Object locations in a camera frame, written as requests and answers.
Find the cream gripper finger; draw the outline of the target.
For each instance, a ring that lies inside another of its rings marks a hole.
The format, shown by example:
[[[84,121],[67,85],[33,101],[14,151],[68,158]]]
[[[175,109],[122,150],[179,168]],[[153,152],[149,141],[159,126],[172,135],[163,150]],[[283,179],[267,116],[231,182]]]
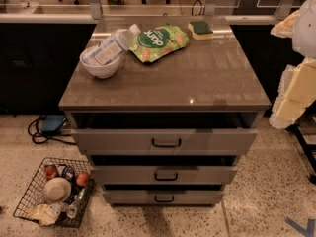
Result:
[[[282,72],[269,123],[277,129],[294,124],[316,101],[316,59],[305,58]]]
[[[298,15],[298,10],[291,13],[283,21],[277,23],[271,29],[271,34],[279,38],[291,38],[293,33],[293,26]]]

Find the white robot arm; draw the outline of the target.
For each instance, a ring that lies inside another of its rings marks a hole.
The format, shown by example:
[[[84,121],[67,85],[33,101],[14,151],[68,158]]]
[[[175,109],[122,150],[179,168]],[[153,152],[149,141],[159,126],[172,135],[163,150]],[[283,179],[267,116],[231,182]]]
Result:
[[[292,49],[303,55],[297,65],[287,65],[278,86],[270,125],[284,129],[294,124],[316,101],[316,0],[306,0],[271,30],[277,37],[291,37]]]

